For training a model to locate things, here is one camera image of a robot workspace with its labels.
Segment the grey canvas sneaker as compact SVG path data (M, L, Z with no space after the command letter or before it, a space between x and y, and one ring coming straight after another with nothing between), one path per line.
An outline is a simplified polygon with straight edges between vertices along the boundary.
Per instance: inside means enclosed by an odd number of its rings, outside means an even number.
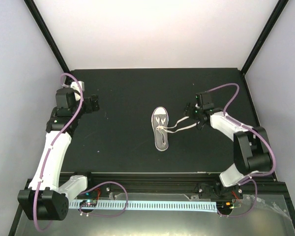
M151 125L154 133L154 144L158 151L166 151L168 143L168 127L169 116L164 107L157 107L151 115Z

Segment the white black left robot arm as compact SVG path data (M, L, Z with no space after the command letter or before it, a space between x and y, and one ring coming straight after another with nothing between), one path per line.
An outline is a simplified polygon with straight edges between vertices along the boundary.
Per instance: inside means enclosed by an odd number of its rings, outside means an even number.
M45 147L27 189L20 190L18 202L29 220L63 220L69 204L80 194L91 196L96 189L84 175L74 175L60 185L59 177L66 151L83 114L99 110L98 96L83 97L84 82L72 82L56 92L56 106L46 124Z

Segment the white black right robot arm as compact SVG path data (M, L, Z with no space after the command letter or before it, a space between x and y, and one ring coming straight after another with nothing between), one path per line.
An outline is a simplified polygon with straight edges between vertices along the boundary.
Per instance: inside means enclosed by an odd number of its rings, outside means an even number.
M233 142L234 163L219 174L213 186L218 198L226 198L236 186L246 183L253 176L272 174L274 154L264 128L246 125L221 109L214 109L211 104L198 106L188 103L184 113L195 120L196 125L209 125Z

